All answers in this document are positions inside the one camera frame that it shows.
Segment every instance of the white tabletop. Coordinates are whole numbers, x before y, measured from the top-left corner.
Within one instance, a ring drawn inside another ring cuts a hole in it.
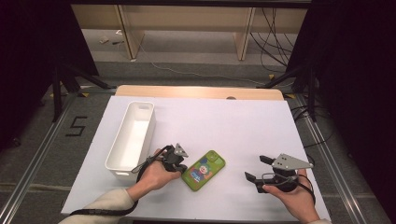
[[[131,102],[155,105],[156,127],[149,154],[180,143],[192,165],[208,150],[216,150],[226,166],[200,190],[193,192],[181,180],[152,191],[129,214],[147,220],[202,220],[212,222],[296,221],[280,200],[259,194],[244,172],[257,177],[272,173],[259,156],[277,158],[280,153],[307,161],[286,101],[216,100],[113,96],[83,162],[62,213],[69,214],[114,188],[132,183],[119,181],[105,167],[106,156]],[[329,214],[311,170],[319,216]]]

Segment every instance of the gray floor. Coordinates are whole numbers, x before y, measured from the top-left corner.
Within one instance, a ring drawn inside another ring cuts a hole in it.
[[[92,50],[100,79],[111,85],[194,85],[219,87],[255,88],[257,85],[269,81],[269,75],[278,76],[281,73],[270,72],[262,67],[283,71],[285,68],[268,56],[261,57],[261,51],[250,40],[247,56],[244,61],[238,61],[233,45],[233,36],[228,33],[195,33],[195,32],[146,32],[142,48],[135,61],[131,62],[125,53],[123,44],[113,42],[122,41],[122,36],[116,31],[84,30],[87,42]],[[109,41],[99,43],[106,36]],[[288,35],[293,42],[295,35]],[[283,35],[279,40],[284,48],[291,49],[289,41]],[[278,59],[281,59],[277,49],[269,49]],[[22,195],[21,203],[16,204],[19,209],[11,223],[57,223],[64,218],[60,214],[68,191],[73,185],[78,170],[83,163],[90,142],[99,125],[100,119],[112,91],[103,91],[91,87],[92,84],[84,79],[78,80],[85,88],[86,96],[68,94],[65,90],[64,111],[59,128],[55,135],[47,136],[53,128],[53,103],[51,89],[43,97],[43,105],[38,105],[29,123],[21,132],[21,146],[10,147],[0,154],[0,205],[4,206],[7,199],[41,148],[47,147],[43,155],[44,160],[39,163],[36,174],[32,178],[30,188]],[[290,93],[291,80],[286,80],[276,88],[284,93]],[[295,98],[286,98],[290,109],[305,105],[305,94],[294,95]],[[353,159],[347,155],[347,148],[332,124],[331,116],[320,99],[316,105],[318,121],[313,124],[310,118],[296,121],[306,153],[315,162],[314,174],[318,181],[323,199],[331,214],[333,223],[390,223],[382,207],[376,200],[370,187]],[[298,115],[302,110],[292,110]],[[71,124],[85,126],[80,136],[67,136],[70,133],[79,133],[79,129],[70,128]],[[320,140],[315,134],[321,134],[325,143],[317,144]],[[46,145],[43,140],[50,139]],[[331,155],[332,169],[338,170],[334,176],[329,168]],[[341,192],[350,191],[350,196]],[[356,209],[346,206],[350,200],[358,206],[363,219],[353,217]],[[123,219],[120,223],[130,223]]]

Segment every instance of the wooden edge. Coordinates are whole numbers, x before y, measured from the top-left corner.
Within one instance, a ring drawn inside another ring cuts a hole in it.
[[[122,85],[116,96],[180,97],[238,100],[278,100],[283,101],[282,92],[269,89],[223,88],[198,86],[135,86]]]

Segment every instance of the green phone case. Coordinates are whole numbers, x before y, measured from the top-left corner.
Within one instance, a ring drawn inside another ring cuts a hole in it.
[[[210,150],[184,172],[181,178],[190,189],[197,191],[224,166],[225,160],[216,151]]]

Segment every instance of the white rectangular bin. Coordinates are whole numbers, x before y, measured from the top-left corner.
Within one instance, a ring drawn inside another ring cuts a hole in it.
[[[146,160],[155,123],[154,104],[128,105],[106,159],[106,168],[117,178],[136,181],[137,174],[131,171]]]

